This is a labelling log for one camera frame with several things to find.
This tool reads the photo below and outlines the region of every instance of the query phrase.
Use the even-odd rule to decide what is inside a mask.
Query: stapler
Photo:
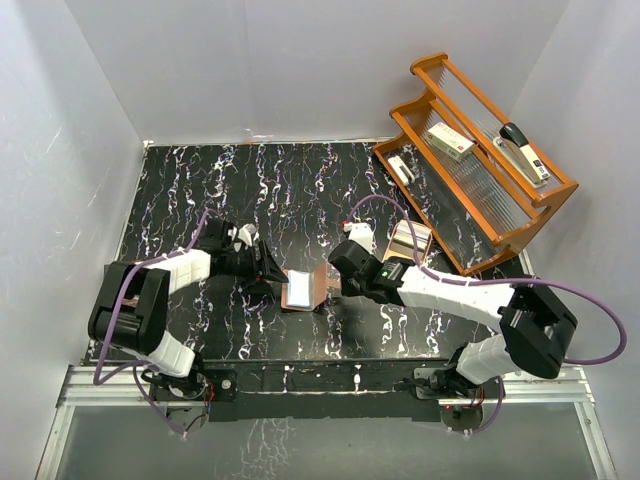
[[[516,124],[505,123],[500,129],[500,136],[493,139],[493,144],[535,188],[547,184],[549,172]]]

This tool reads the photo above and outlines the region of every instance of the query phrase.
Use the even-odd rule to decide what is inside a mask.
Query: cable
[[[140,365],[134,365],[133,366],[133,379],[136,382],[136,385],[138,386],[138,390],[140,390],[140,394],[142,395],[142,397],[147,401],[147,403],[149,405],[151,405],[151,408],[153,408],[153,411],[156,412],[158,414],[158,416],[160,418],[162,418],[162,420],[164,420],[164,422],[169,425],[169,427],[171,427],[171,429],[182,435],[183,437],[186,437],[187,435],[187,430],[183,430],[182,428],[180,428],[178,425],[176,425],[175,423],[173,423],[166,415],[165,413],[160,410],[160,407],[158,407],[158,405],[156,405],[156,402],[153,401],[153,398],[151,398],[151,396],[146,392],[146,390],[144,389],[144,387],[142,386],[142,383],[140,383],[140,379],[138,378],[138,367]]]
[[[120,314],[120,309],[122,308],[122,302],[124,300],[124,296],[127,293],[127,289],[129,288],[129,285],[133,280],[133,277],[135,277],[136,273],[141,268],[147,267],[149,265],[153,265],[155,263],[162,262],[168,258],[173,258],[178,255],[183,255],[187,253],[189,250],[191,250],[193,246],[196,244],[196,242],[198,241],[198,236],[200,236],[200,232],[202,232],[202,229],[207,223],[207,216],[209,215],[209,212],[211,212],[211,210],[209,208],[205,208],[204,213],[202,214],[202,217],[198,222],[198,226],[191,236],[191,241],[186,246],[186,248],[175,250],[169,253],[168,255],[151,258],[149,260],[144,260],[134,265],[134,267],[129,271],[129,273],[125,277],[124,282],[122,282],[122,286],[120,287],[120,291],[118,292],[118,296],[116,297],[116,302],[113,306],[113,312],[111,313],[111,319],[109,320],[109,326],[107,327],[107,331],[104,335],[104,340],[102,341],[102,348],[100,349],[100,357],[98,358],[96,371],[93,375],[94,385],[104,384],[107,380],[109,380],[115,374],[124,370],[127,367],[133,366],[133,364],[136,362],[136,360],[133,360],[132,362],[129,362],[125,365],[121,365],[120,367],[116,368],[114,371],[105,375],[104,378],[100,378],[100,374],[102,373],[102,367],[104,366],[104,362],[107,359],[107,353],[109,351],[109,346],[111,345],[111,338],[113,337],[113,331],[115,330],[115,327],[116,327],[116,321],[118,320],[118,315]]]
[[[111,338],[113,337],[113,331],[115,330],[116,322],[118,320],[118,315],[120,314],[120,309],[122,308],[122,302],[123,302],[124,297],[125,297],[125,295],[127,293],[127,289],[129,288],[129,285],[131,284],[131,281],[133,280],[133,277],[136,275],[136,273],[141,268],[147,267],[149,265],[153,265],[155,263],[159,263],[159,262],[161,262],[163,260],[166,260],[168,258],[173,258],[173,257],[175,257],[177,255],[183,255],[183,254],[187,253],[189,250],[191,250],[193,248],[193,246],[196,244],[196,242],[198,241],[198,237],[200,236],[200,233],[202,232],[202,229],[204,228],[205,224],[207,223],[207,216],[209,215],[210,212],[211,212],[211,209],[205,208],[204,213],[202,214],[202,217],[198,221],[198,226],[196,227],[195,231],[191,235],[191,241],[186,246],[186,248],[178,249],[176,251],[173,251],[173,252],[169,253],[168,255],[163,255],[163,256],[152,258],[152,259],[149,259],[149,260],[144,260],[144,261],[136,264],[129,271],[129,273],[127,274],[127,276],[124,279],[124,282],[122,282],[122,286],[120,287],[120,290],[118,291],[118,296],[116,297],[116,302],[115,302],[115,304],[113,306],[113,312],[111,314],[111,319],[109,320],[109,325],[107,327],[107,331],[105,333],[104,340],[102,341],[102,348],[100,349],[100,357],[98,358],[98,364],[96,365],[96,371],[95,371],[95,373],[93,375],[93,384],[94,385],[103,385],[110,378],[112,378],[114,375],[116,375],[117,373],[121,372],[125,368],[133,367],[133,379],[136,382],[136,385],[138,386],[138,390],[140,390],[140,393],[142,394],[142,397],[147,401],[147,403],[151,406],[151,408],[154,410],[154,412],[156,412],[158,414],[158,416],[160,416],[160,418],[162,418],[162,420],[164,420],[164,422],[167,425],[169,425],[169,427],[173,431],[175,431],[176,433],[179,433],[180,435],[182,435],[183,438],[186,437],[187,431],[191,427],[191,425],[189,425],[189,427],[187,427],[187,429],[183,430],[178,425],[173,423],[169,418],[167,418],[167,416],[164,414],[164,412],[162,410],[160,410],[160,408],[153,401],[153,398],[151,398],[151,396],[144,390],[144,387],[140,383],[140,379],[138,378],[137,367],[142,366],[142,365],[147,365],[148,362],[145,362],[145,361],[142,361],[142,360],[132,360],[132,361],[130,361],[130,362],[124,364],[124,365],[120,365],[119,367],[117,367],[113,371],[109,372],[107,375],[105,375],[102,378],[100,378],[100,374],[102,373],[102,368],[104,367],[104,362],[107,359],[107,353],[108,353],[109,347],[111,345]]]
[[[404,218],[404,220],[406,220],[407,224],[409,225],[409,231],[411,232],[411,238],[413,239],[413,261],[416,263],[416,265],[418,266],[418,268],[420,268],[420,270],[427,275],[428,277],[437,280],[439,282],[442,283],[446,283],[449,285],[458,285],[458,286],[469,286],[469,287],[479,287],[482,285],[513,285],[513,284],[519,284],[519,285],[544,285],[547,287],[553,287],[553,288],[558,288],[560,290],[564,290],[565,292],[569,292],[572,293],[574,295],[577,295],[578,297],[582,297],[585,300],[593,303],[594,305],[596,305],[597,307],[599,307],[601,310],[603,310],[607,315],[609,315],[609,317],[611,317],[611,320],[613,320],[613,322],[615,323],[616,327],[618,328],[618,332],[620,334],[620,341],[618,343],[618,346],[616,347],[616,349],[611,352],[609,355],[605,355],[603,357],[598,357],[598,358],[591,358],[591,359],[586,359],[586,360],[577,360],[577,359],[573,359],[573,358],[565,358],[565,362],[566,363],[571,363],[574,365],[599,365],[602,363],[607,363],[610,362],[611,360],[618,358],[622,352],[624,351],[624,349],[627,346],[627,331],[624,328],[624,324],[622,323],[622,320],[620,319],[620,317],[618,317],[618,315],[616,315],[616,313],[608,306],[606,305],[604,302],[602,302],[601,300],[598,300],[597,298],[595,298],[594,296],[592,296],[591,294],[587,293],[587,292],[583,292],[581,290],[578,290],[576,288],[570,287],[568,285],[564,285],[562,283],[558,283],[558,282],[550,282],[548,280],[543,280],[541,278],[505,278],[505,279],[496,279],[496,280],[452,280],[449,278],[444,278],[444,277],[440,277],[437,275],[437,273],[435,273],[433,270],[427,268],[426,265],[423,265],[422,262],[420,261],[419,255],[418,255],[418,239],[416,237],[416,231],[413,228],[413,223],[411,222],[411,220],[409,219],[409,215],[407,214],[407,212],[404,211],[404,209],[400,206],[400,204],[398,202],[396,202],[394,199],[386,197],[384,195],[379,195],[379,194],[372,194],[372,195],[367,195],[366,197],[364,197],[362,200],[358,201],[358,203],[356,203],[356,205],[353,207],[353,209],[351,209],[351,212],[349,212],[349,215],[347,216],[347,222],[350,222],[356,212],[356,210],[358,208],[360,208],[362,205],[364,205],[365,203],[370,202],[371,200],[374,199],[380,199],[380,200],[384,200],[385,202],[389,202],[391,203],[396,210],[398,210],[401,214],[402,217]]]
[[[472,433],[480,433],[486,430],[491,426],[491,424],[498,418],[498,414],[500,413],[500,409],[502,408],[502,397],[504,397],[504,382],[502,381],[502,377],[496,377],[498,381],[498,403],[496,403],[496,408],[489,417],[489,420],[486,421],[484,425],[480,425],[476,430],[472,430]]]

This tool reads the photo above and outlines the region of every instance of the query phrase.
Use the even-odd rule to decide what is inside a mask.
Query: floor
[[[283,268],[312,271],[344,238],[342,221],[357,200],[381,193],[407,205],[382,166],[372,161],[372,146],[152,147],[120,258],[144,259],[185,245],[203,208],[209,207],[238,225],[256,224]],[[438,203],[429,173],[416,168],[416,195],[425,202],[425,211],[448,208]],[[393,207],[367,205],[358,215],[374,228],[376,253],[382,256],[399,220]],[[435,269],[453,271],[437,244],[429,262]],[[485,272],[486,277],[521,274],[517,258]],[[442,312],[381,306],[367,299],[330,298],[323,313],[283,313],[278,299],[244,295],[239,283],[215,277],[176,293],[168,320],[171,333],[205,359],[228,360],[447,358],[463,342],[490,334]],[[97,359],[98,349],[89,346],[85,363]],[[110,360],[121,358],[110,352]]]

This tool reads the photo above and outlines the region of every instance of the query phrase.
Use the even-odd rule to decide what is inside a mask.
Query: white wall
[[[529,248],[534,270],[606,299],[629,330],[620,359],[587,370],[622,479],[638,478],[640,468],[638,45],[638,2],[572,0],[511,115],[580,182]],[[572,356],[611,351],[611,322],[569,301],[579,321]]]
[[[143,139],[395,135],[447,51],[505,110],[568,0],[66,0]]]
[[[63,0],[0,0],[0,465],[33,478],[142,144]]]

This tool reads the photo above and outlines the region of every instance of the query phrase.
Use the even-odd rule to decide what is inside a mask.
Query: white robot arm
[[[460,347],[447,369],[429,379],[428,386],[434,392],[464,395],[493,377],[519,370],[542,378],[557,377],[577,320],[548,287],[442,283],[424,274],[411,260],[377,260],[371,254],[373,233],[365,224],[346,224],[345,231],[349,240],[329,256],[329,263],[341,274],[343,295],[441,310],[496,332],[482,342]],[[438,275],[469,285],[477,281]]]
[[[142,360],[156,373],[151,379],[145,371],[143,379],[183,392],[201,388],[196,377],[202,362],[166,330],[169,295],[214,275],[245,279],[242,288],[249,294],[270,293],[266,280],[288,282],[266,243],[258,239],[254,225],[237,228],[220,218],[209,219],[193,249],[152,262],[138,267],[120,305],[120,290],[136,264],[117,261],[109,265],[89,319],[89,336],[104,343],[116,313],[110,346]]]

